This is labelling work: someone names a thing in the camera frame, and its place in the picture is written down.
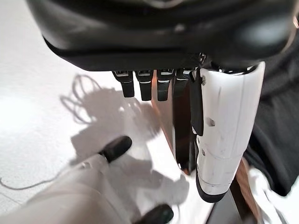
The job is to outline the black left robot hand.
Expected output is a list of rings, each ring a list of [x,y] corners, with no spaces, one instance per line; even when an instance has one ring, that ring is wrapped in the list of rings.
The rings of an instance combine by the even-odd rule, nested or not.
[[[111,71],[125,97],[166,101],[190,82],[201,198],[220,201],[247,148],[266,58],[289,47],[296,0],[29,0],[47,46],[87,71]]]

